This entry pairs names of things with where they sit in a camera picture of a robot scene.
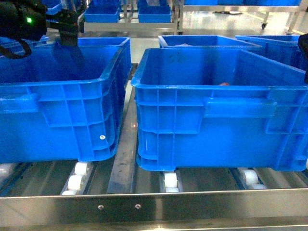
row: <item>white roller wheel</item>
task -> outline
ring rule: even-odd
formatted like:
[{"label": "white roller wheel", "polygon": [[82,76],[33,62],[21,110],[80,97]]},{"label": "white roller wheel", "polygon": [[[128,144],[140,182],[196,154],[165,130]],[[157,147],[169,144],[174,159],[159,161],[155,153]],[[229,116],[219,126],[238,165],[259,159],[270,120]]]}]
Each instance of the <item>white roller wheel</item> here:
[{"label": "white roller wheel", "polygon": [[1,164],[0,165],[0,177],[9,177],[15,168],[16,164]]},{"label": "white roller wheel", "polygon": [[77,162],[77,164],[75,165],[75,175],[86,175],[90,169],[90,166],[90,162]]},{"label": "white roller wheel", "polygon": [[267,189],[264,184],[252,184],[248,186],[249,189]]},{"label": "white roller wheel", "polygon": [[175,172],[165,172],[165,188],[177,188],[178,179]]},{"label": "white roller wheel", "polygon": [[242,170],[241,177],[247,185],[258,184],[258,175],[254,170]]},{"label": "white roller wheel", "polygon": [[68,179],[67,188],[68,190],[81,190],[83,185],[83,176],[80,175],[73,175]]},{"label": "white roller wheel", "polygon": [[178,193],[179,189],[178,188],[166,188],[166,192],[168,193]]},{"label": "white roller wheel", "polygon": [[62,196],[76,195],[77,191],[75,190],[66,190],[62,193]]}]

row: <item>black cable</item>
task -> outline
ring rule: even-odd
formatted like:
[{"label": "black cable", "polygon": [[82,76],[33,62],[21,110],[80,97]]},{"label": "black cable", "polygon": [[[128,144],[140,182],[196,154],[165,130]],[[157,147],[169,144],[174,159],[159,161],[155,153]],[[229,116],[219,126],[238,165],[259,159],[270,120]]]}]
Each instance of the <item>black cable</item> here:
[{"label": "black cable", "polygon": [[17,42],[19,42],[20,45],[23,47],[23,49],[25,51],[24,54],[21,55],[21,54],[13,53],[9,49],[4,48],[1,45],[0,45],[0,53],[2,53],[2,55],[4,55],[5,57],[7,57],[9,59],[22,59],[22,58],[28,57],[32,53],[31,48],[29,47],[29,45],[25,41],[23,41],[21,39],[17,40]]}]

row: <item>plastic crate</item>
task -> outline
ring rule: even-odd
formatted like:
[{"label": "plastic crate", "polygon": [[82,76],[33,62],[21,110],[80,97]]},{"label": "plastic crate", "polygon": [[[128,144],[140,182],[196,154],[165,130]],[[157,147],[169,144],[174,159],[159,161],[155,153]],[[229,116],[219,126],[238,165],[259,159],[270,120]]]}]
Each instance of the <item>plastic crate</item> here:
[{"label": "plastic crate", "polygon": [[299,36],[235,36],[237,39],[252,42],[262,46],[262,49],[254,51],[269,59],[276,60],[283,64],[291,65],[302,70],[307,70],[308,61],[301,54],[297,42]]},{"label": "plastic crate", "polygon": [[[305,72],[237,49],[147,49],[136,87],[140,167],[271,167],[308,157]],[[227,82],[230,86],[218,86]]]},{"label": "plastic crate", "polygon": [[216,6],[218,5],[218,0],[184,0],[184,4],[194,6]]},{"label": "plastic crate", "polygon": [[300,0],[244,0],[244,3],[252,6],[298,6]]},{"label": "plastic crate", "polygon": [[242,5],[243,0],[218,0],[218,5]]},{"label": "plastic crate", "polygon": [[48,8],[46,14],[54,15],[62,9],[61,0],[42,0],[42,3]]},{"label": "plastic crate", "polygon": [[119,20],[119,6],[90,5],[85,12],[85,21],[87,23],[117,23]]},{"label": "plastic crate", "polygon": [[0,58],[1,163],[100,161],[116,153],[126,46],[83,40],[35,47],[21,60]]},{"label": "plastic crate", "polygon": [[171,10],[169,6],[140,6],[138,19],[140,23],[170,23]]},{"label": "plastic crate", "polygon": [[225,47],[244,50],[260,50],[262,47],[253,43],[217,35],[182,35],[158,36],[160,48],[205,48]]},{"label": "plastic crate", "polygon": [[[49,40],[49,37],[43,35],[42,38],[39,41],[26,40],[26,42],[32,48],[32,47],[35,47],[35,46],[46,44],[48,40]],[[0,45],[4,48],[9,49],[11,52],[18,52],[18,51],[23,50],[23,48],[19,44],[19,42],[17,42],[16,40],[13,40],[13,39],[5,38],[5,37],[0,37]]]}]

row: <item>green light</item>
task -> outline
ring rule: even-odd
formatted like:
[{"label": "green light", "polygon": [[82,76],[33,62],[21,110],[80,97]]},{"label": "green light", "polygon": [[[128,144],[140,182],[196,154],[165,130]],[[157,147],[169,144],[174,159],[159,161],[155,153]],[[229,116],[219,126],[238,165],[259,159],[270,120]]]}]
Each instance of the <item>green light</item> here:
[{"label": "green light", "polygon": [[27,18],[27,23],[32,23],[32,18]]}]

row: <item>metal table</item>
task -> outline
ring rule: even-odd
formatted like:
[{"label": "metal table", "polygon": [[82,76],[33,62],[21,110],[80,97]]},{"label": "metal table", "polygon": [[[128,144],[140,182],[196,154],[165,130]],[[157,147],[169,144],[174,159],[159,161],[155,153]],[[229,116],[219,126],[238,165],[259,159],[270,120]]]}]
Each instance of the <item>metal table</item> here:
[{"label": "metal table", "polygon": [[180,192],[163,193],[163,174],[135,164],[134,95],[115,158],[93,164],[83,195],[59,195],[76,161],[20,164],[0,189],[0,231],[308,229],[307,171],[258,168],[269,189],[248,190],[238,169],[180,168]]}]

